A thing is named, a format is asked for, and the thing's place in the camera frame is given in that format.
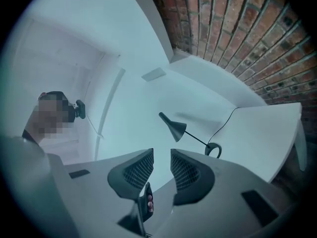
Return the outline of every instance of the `lamp base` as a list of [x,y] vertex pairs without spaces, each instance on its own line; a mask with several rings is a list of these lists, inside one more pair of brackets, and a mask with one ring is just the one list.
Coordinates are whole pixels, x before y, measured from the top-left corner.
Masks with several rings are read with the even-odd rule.
[[221,146],[216,144],[216,143],[209,143],[207,144],[207,146],[205,147],[205,155],[209,156],[210,152],[214,149],[214,148],[218,148],[219,149],[219,153],[217,156],[217,159],[220,158],[221,155]]

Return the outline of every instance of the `person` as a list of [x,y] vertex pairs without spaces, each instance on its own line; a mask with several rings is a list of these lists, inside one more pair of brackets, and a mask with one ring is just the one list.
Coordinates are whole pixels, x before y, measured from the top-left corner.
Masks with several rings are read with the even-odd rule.
[[[22,137],[37,145],[51,134],[62,133],[62,129],[75,121],[75,109],[63,92],[43,92],[38,97],[22,134]],[[148,211],[153,213],[153,198],[147,195]]]

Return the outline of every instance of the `brick wall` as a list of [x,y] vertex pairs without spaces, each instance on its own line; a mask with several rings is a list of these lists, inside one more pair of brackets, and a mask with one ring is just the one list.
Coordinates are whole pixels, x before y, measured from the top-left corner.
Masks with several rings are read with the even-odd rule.
[[286,0],[154,0],[174,48],[218,64],[269,105],[301,102],[317,138],[317,51]]

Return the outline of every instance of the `white wall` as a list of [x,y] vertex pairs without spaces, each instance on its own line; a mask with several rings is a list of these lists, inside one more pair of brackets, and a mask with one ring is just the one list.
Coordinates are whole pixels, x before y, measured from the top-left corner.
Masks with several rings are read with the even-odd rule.
[[[172,56],[171,47],[166,56],[150,17],[135,0],[34,0],[28,13],[68,29],[108,54],[121,55],[118,65],[138,75],[168,64]],[[167,40],[165,49],[170,46]]]
[[156,190],[172,178],[170,149],[204,153],[205,146],[188,135],[176,143],[159,112],[187,123],[189,133],[204,142],[224,124],[234,106],[218,94],[173,71],[146,82],[126,72],[116,90],[100,140],[98,160],[154,148]]
[[[30,17],[19,21],[6,48],[7,70],[2,78],[2,86],[7,87],[3,90],[4,129],[7,135],[18,136],[42,92],[62,91],[71,103],[83,100],[103,55],[68,33]],[[63,134],[45,138],[40,145],[46,152],[60,152],[62,159],[68,161],[77,151],[77,123],[76,120],[74,127],[65,129]]]
[[175,51],[172,63],[165,68],[206,86],[238,108],[266,106],[259,95],[233,74],[199,57]]
[[102,127],[115,94],[117,85],[120,83],[124,70],[117,65],[117,58],[104,55],[89,84],[86,97],[85,124],[80,130],[81,151],[92,153],[92,159],[97,159],[99,140]]
[[145,16],[148,18],[151,26],[153,27],[153,30],[155,31],[165,51],[167,59],[171,61],[174,53],[172,50],[172,46],[169,42],[167,32],[165,30],[165,26],[156,8],[156,5],[154,4],[154,1],[153,0],[135,0],[135,1],[139,4]]

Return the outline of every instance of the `white desk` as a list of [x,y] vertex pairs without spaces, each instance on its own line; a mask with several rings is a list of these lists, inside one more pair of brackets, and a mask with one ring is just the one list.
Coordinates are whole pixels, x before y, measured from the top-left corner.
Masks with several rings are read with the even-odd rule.
[[240,164],[271,182],[294,143],[301,170],[306,167],[301,110],[300,103],[236,109],[211,142],[222,147],[220,159]]

